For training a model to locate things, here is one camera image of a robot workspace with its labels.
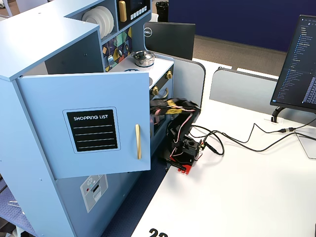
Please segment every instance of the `white plate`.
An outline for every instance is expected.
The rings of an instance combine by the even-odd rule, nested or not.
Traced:
[[[109,33],[112,32],[113,28],[114,28],[114,18],[112,13],[110,12],[110,10],[108,10],[106,7],[104,6],[97,6],[96,8],[101,9],[102,11],[104,11],[104,13],[107,15],[109,21],[110,21],[110,29],[109,29]]]
[[[99,9],[99,8],[94,8],[96,11],[98,11],[98,13],[100,14],[100,16],[102,17],[104,23],[105,23],[105,26],[106,26],[106,32],[104,34],[104,36],[107,36],[109,31],[110,31],[110,20],[107,16],[107,14],[102,10],[102,9]]]
[[[100,26],[100,37],[103,38],[105,36],[106,32],[106,25],[103,20],[103,17],[100,15],[100,12],[97,9],[92,9],[90,11],[87,11],[83,17],[82,21],[94,23],[95,22]]]

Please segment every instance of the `shopping list sign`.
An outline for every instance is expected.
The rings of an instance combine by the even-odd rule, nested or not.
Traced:
[[[115,108],[63,113],[75,153],[120,149]]]

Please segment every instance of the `sticker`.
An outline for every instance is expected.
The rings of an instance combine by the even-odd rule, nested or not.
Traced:
[[[80,186],[80,190],[87,213],[89,213],[100,200],[108,187],[108,179],[105,174],[91,175],[84,181]]]
[[[151,233],[152,235],[150,237],[157,237],[158,236],[158,230],[156,230],[155,228],[150,229],[149,233]],[[165,233],[160,233],[159,237],[168,237],[168,235],[166,235]]]
[[[63,113],[75,153],[120,149],[115,108]]]

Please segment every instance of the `computer monitor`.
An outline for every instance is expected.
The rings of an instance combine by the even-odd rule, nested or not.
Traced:
[[[270,104],[316,113],[316,17],[299,17]]]
[[[144,31],[148,50],[192,60],[195,24],[147,22]]]

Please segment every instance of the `metal pot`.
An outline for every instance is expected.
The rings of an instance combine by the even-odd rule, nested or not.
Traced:
[[[132,57],[135,59],[135,64],[142,68],[150,67],[155,61],[155,55],[149,51],[132,53]]]

